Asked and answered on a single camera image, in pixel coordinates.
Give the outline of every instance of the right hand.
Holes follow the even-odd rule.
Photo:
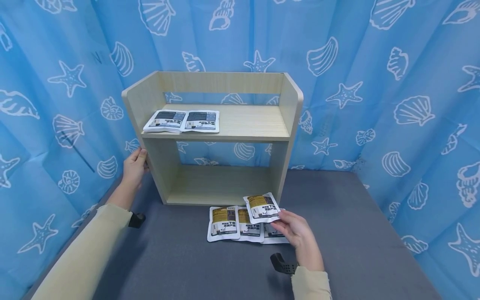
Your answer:
[[[283,234],[295,247],[299,265],[310,271],[325,271],[320,249],[307,221],[287,210],[280,211],[278,216],[280,220],[274,221],[270,225]]]

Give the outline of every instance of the left hand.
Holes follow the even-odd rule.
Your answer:
[[[139,189],[142,185],[142,177],[148,172],[148,166],[145,163],[147,150],[138,148],[129,157],[123,161],[123,186]]]

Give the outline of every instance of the shelf board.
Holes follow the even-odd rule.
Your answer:
[[[218,110],[220,132],[142,132],[143,138],[223,142],[274,142],[290,139],[280,109],[274,105],[166,104],[163,109]]]
[[[241,205],[244,196],[271,192],[270,170],[263,167],[179,167],[167,204]]]

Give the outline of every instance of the hand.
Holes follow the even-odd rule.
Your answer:
[[[142,177],[148,172],[145,160],[147,150],[138,148],[123,161],[123,178],[121,185],[137,191],[142,186]]]
[[[280,220],[274,221],[271,225],[295,247],[299,265],[310,271],[325,271],[320,249],[307,220],[287,210],[280,211],[278,215]]]

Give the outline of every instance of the white packet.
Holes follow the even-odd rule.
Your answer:
[[[280,219],[278,213],[280,208],[275,201],[272,193],[268,192],[263,195],[243,197],[247,203],[248,214],[250,215],[250,223],[271,223]]]
[[[248,209],[246,207],[238,207],[240,238],[238,241],[251,241],[261,243],[264,241],[264,224],[250,223]]]
[[[237,240],[240,238],[237,206],[211,207],[207,241]]]
[[[276,231],[269,223],[264,223],[264,241],[262,244],[289,244],[287,238]]]

